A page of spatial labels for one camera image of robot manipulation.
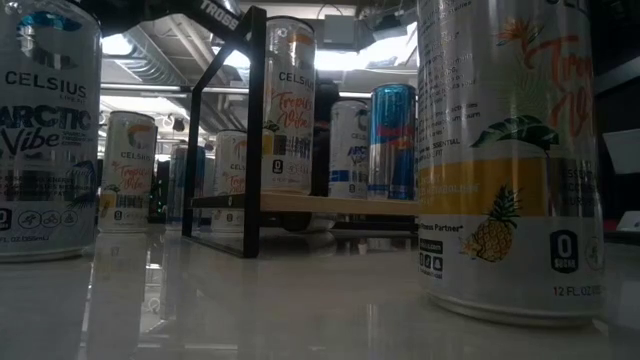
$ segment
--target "energy drink can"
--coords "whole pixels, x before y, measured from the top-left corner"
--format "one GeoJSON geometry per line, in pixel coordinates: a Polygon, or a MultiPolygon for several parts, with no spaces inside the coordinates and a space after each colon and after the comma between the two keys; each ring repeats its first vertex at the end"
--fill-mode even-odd
{"type": "Polygon", "coordinates": [[[287,16],[267,21],[262,190],[311,192],[316,41],[313,28],[287,16]]]}
{"type": "MultiPolygon", "coordinates": [[[[217,135],[214,196],[244,194],[247,134],[224,130],[217,135]]],[[[213,209],[211,229],[216,232],[242,232],[244,210],[213,209]]]]}
{"type": "Polygon", "coordinates": [[[414,200],[416,89],[382,85],[371,93],[369,199],[414,200]]]}
{"type": "Polygon", "coordinates": [[[100,231],[147,229],[156,133],[151,116],[128,111],[111,113],[98,209],[100,231]]]}
{"type": "Polygon", "coordinates": [[[369,177],[369,109],[360,100],[342,100],[331,109],[329,196],[366,199],[369,177]]]}
{"type": "Polygon", "coordinates": [[[101,33],[69,1],[0,12],[0,261],[94,241],[101,33]]]}
{"type": "MultiPolygon", "coordinates": [[[[196,158],[196,182],[194,197],[201,197],[204,189],[204,159],[205,151],[198,146],[196,158]]],[[[175,144],[171,149],[171,164],[169,165],[169,193],[167,196],[167,229],[182,228],[182,214],[184,206],[184,184],[187,169],[187,145],[175,144]]],[[[198,229],[200,224],[200,209],[193,210],[193,225],[198,229]]]]}
{"type": "Polygon", "coordinates": [[[442,306],[589,323],[602,306],[585,1],[419,2],[420,271],[442,306]]]}

